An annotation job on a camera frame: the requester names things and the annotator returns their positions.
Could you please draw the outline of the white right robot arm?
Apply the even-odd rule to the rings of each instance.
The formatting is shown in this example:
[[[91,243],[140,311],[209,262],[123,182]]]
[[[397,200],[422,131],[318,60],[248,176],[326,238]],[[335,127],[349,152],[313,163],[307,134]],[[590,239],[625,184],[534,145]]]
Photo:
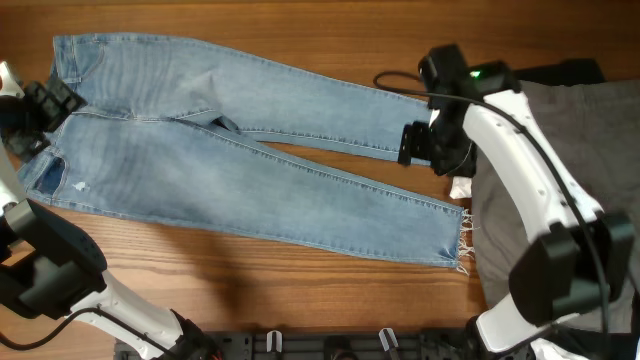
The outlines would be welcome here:
[[[481,150],[514,202],[528,242],[509,273],[507,295],[469,321],[467,353],[497,359],[599,310],[595,355],[609,358],[609,306],[621,296],[635,241],[630,218],[606,212],[577,183],[506,64],[470,67],[426,58],[417,77],[431,117],[404,128],[399,162],[424,159],[437,174],[455,176],[467,172],[470,151]]]

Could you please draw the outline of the white cloth piece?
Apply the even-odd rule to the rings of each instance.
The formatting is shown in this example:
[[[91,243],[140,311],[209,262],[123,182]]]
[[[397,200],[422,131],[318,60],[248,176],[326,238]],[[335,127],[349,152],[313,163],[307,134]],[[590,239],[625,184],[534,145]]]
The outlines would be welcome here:
[[[449,192],[451,199],[468,199],[472,197],[472,179],[469,177],[455,176],[452,178]]]

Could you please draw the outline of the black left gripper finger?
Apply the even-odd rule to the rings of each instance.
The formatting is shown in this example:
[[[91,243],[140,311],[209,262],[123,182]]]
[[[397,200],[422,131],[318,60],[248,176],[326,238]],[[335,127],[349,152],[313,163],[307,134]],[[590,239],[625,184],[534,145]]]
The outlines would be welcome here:
[[[57,75],[51,75],[45,84],[29,83],[24,93],[28,127],[37,131],[55,131],[67,117],[86,105],[86,100]]]
[[[3,130],[2,142],[10,153],[28,163],[46,149],[50,142],[43,133],[29,130]]]

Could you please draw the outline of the light blue denim jeans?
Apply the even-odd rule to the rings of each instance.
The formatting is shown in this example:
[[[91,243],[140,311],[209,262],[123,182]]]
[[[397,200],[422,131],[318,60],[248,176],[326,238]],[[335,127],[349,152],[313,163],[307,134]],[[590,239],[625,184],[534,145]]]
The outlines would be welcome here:
[[[455,268],[466,211],[278,150],[395,161],[423,101],[204,41],[57,36],[85,100],[19,170],[35,200],[87,213]]]

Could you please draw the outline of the grey cloth garment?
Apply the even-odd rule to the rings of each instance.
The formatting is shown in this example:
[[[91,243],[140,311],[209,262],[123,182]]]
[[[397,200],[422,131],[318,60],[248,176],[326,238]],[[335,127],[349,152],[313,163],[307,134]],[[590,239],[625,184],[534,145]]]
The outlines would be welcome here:
[[[472,181],[473,242],[489,310],[482,329],[532,330],[516,306],[509,273],[531,242],[553,224],[578,222],[563,183],[588,223],[620,207],[639,223],[639,83],[545,86],[526,82],[487,102],[515,117],[541,145],[551,175],[528,138],[501,116],[471,106],[464,129],[479,146]]]

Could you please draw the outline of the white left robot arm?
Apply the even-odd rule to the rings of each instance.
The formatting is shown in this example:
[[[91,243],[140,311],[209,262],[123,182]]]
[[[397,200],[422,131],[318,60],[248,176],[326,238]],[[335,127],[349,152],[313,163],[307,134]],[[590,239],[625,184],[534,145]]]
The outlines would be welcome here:
[[[120,340],[142,359],[222,356],[192,321],[119,282],[85,231],[30,200],[6,154],[1,156],[1,303],[23,318],[60,322],[32,343],[3,337],[2,344],[13,350],[43,346],[80,321]]]

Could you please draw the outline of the black garment under grey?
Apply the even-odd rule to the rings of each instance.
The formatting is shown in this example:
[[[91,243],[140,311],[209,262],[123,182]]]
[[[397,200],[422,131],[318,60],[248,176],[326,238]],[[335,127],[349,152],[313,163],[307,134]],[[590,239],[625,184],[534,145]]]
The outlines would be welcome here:
[[[514,71],[521,81],[547,86],[576,86],[605,83],[606,78],[595,59],[566,59],[556,64]]]

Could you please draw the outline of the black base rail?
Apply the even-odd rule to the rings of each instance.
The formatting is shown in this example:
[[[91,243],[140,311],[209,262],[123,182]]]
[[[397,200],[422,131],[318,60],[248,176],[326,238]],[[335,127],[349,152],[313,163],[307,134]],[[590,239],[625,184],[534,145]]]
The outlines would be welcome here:
[[[390,328],[369,333],[293,334],[210,332],[216,348],[195,350],[191,359],[504,359],[493,354],[466,331],[456,328],[398,333]]]

